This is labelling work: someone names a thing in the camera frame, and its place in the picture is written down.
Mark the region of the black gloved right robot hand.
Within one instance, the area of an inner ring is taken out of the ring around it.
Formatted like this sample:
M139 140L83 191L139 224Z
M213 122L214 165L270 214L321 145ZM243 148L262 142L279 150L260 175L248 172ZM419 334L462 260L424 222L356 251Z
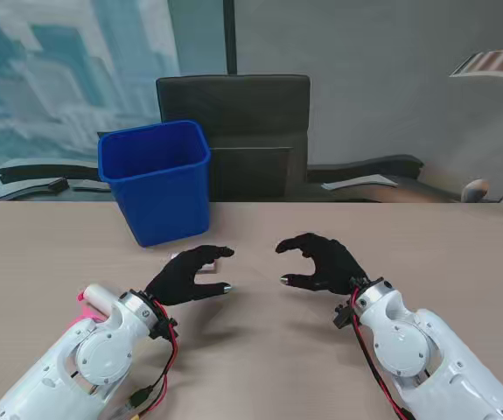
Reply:
M277 254L300 250L304 258L314 262L311 275L286 274L284 285L308 291L329 291L337 295L352 295L356 281L367 280L367 273L339 241L313 233L285 239L276 246Z

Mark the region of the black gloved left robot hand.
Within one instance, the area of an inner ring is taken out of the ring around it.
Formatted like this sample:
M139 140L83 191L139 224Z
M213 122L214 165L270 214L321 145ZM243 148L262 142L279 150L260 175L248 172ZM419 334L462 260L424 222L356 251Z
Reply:
M229 283L195 283L195 276L207 264L234 255L229 247L201 245L171 259L146 286L144 292L161 305L174 306L227 294Z

